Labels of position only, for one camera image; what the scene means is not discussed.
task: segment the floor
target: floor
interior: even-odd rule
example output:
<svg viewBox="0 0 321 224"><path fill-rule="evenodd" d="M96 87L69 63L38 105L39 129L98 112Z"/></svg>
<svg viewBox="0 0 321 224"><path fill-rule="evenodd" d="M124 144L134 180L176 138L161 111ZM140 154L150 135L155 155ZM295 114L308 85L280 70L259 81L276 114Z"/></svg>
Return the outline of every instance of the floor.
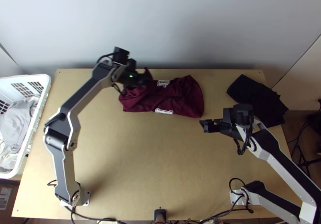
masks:
<svg viewBox="0 0 321 224"><path fill-rule="evenodd" d="M286 124L282 125L285 139L287 141L293 140L297 137L300 128L304 124L306 119L306 113L291 113L285 116ZM307 159L313 160L321 158L317 155L317 149L321 144L321 136L315 133L310 127L307 127L300 137L300 146ZM292 152L295 142L289 143L289 150ZM296 149L293 155L293 161L298 163L299 151ZM321 187L321 163L313 164L309 167L312 180ZM279 218L267 218L267 219L247 219L247 220L225 220L224 222L230 224L273 224L281 221ZM131 221L128 224L150 224L151 221ZM70 224L70 220L48 220L48 219L30 219L28 224ZM96 224L96 221L75 221L78 224Z"/></svg>

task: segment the white wall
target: white wall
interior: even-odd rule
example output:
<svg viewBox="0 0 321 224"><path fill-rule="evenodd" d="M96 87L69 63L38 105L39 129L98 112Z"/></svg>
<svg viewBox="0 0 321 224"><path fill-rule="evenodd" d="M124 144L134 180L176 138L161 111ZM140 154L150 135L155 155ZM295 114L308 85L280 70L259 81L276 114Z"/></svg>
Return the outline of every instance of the white wall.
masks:
<svg viewBox="0 0 321 224"><path fill-rule="evenodd" d="M0 41L32 73L92 67L262 68L273 85L321 33L321 0L0 0Z"/></svg>
<svg viewBox="0 0 321 224"><path fill-rule="evenodd" d="M273 87L290 110L318 110L321 98L321 37Z"/></svg>
<svg viewBox="0 0 321 224"><path fill-rule="evenodd" d="M0 77L24 74L24 71L7 55L0 44Z"/></svg>

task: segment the metal bracket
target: metal bracket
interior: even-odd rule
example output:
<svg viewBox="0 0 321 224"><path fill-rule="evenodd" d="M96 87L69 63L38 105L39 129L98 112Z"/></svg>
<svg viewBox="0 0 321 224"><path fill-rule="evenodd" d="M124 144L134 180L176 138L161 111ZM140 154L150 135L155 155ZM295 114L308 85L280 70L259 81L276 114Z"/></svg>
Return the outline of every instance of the metal bracket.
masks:
<svg viewBox="0 0 321 224"><path fill-rule="evenodd" d="M233 191L235 193L244 194L244 191L242 189L233 190ZM239 195L236 195L236 194L230 192L231 204L234 204L239 197L240 197ZM245 197L240 198L235 204L245 206L246 205L246 198Z"/></svg>
<svg viewBox="0 0 321 224"><path fill-rule="evenodd" d="M88 206L89 200L90 200L90 191L80 189L80 199L77 202L77 206ZM71 206L67 202L64 202L63 200L60 200L59 205L60 206Z"/></svg>

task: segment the laundry basket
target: laundry basket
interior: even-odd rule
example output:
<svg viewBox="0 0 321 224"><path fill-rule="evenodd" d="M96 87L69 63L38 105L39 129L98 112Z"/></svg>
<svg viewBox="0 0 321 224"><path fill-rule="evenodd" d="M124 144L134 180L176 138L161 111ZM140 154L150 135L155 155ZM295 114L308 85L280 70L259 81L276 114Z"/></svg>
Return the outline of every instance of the laundry basket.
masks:
<svg viewBox="0 0 321 224"><path fill-rule="evenodd" d="M40 95L39 103L21 145L17 162L11 171L0 167L0 179L9 179L17 174L22 174L27 159L26 154L30 151L50 87L51 78L47 74L17 75L0 78L0 114L6 112L14 101Z"/></svg>

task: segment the white backdrop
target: white backdrop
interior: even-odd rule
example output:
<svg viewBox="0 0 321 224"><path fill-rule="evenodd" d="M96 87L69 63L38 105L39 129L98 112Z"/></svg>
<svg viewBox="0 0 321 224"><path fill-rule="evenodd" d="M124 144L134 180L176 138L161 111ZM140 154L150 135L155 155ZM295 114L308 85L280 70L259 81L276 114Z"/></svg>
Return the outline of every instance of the white backdrop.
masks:
<svg viewBox="0 0 321 224"><path fill-rule="evenodd" d="M0 0L0 42L29 73L91 67L262 68L275 83L321 33L321 0Z"/></svg>

